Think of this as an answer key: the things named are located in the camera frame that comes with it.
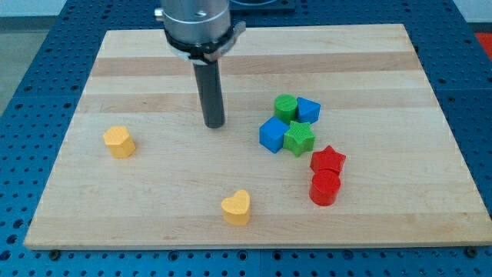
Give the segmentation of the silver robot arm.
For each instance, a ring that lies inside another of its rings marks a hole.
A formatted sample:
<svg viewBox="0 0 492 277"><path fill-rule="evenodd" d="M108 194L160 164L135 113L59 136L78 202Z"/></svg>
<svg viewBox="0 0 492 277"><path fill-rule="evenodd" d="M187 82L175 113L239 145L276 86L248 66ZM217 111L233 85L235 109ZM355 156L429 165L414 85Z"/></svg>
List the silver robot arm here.
<svg viewBox="0 0 492 277"><path fill-rule="evenodd" d="M218 60L235 45L246 24L231 23L228 0L161 0L154 17L162 22L173 53L193 65L204 124L225 123Z"/></svg>

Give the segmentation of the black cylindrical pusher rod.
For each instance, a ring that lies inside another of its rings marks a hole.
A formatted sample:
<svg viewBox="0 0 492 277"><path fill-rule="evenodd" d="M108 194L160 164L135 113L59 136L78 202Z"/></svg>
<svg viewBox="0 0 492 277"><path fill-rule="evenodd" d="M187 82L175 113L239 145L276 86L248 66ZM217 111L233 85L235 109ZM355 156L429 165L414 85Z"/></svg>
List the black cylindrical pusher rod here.
<svg viewBox="0 0 492 277"><path fill-rule="evenodd" d="M204 124L208 128L220 128L225 123L224 102L218 62L194 65Z"/></svg>

